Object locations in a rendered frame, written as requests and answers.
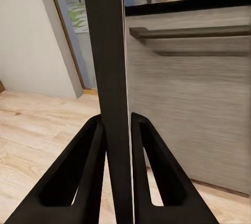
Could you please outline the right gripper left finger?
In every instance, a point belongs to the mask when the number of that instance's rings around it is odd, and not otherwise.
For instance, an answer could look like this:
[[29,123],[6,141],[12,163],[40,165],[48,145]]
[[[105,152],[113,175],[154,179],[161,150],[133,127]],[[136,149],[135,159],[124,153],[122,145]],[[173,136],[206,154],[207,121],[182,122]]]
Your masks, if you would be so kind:
[[98,224],[105,158],[100,113],[79,130],[4,224]]

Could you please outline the poster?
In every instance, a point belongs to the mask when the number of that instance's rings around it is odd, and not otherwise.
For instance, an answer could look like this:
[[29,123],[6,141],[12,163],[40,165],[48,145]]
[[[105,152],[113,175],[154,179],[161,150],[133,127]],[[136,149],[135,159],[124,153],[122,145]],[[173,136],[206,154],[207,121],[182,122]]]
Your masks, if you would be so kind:
[[117,224],[133,224],[124,0],[85,0]]

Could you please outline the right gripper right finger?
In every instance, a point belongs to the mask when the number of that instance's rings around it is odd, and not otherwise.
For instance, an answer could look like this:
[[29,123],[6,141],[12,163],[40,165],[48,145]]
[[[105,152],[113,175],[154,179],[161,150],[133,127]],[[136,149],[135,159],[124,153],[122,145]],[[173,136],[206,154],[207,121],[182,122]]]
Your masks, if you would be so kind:
[[[152,204],[143,147],[164,206]],[[134,112],[131,156],[135,224],[219,224],[152,122]]]

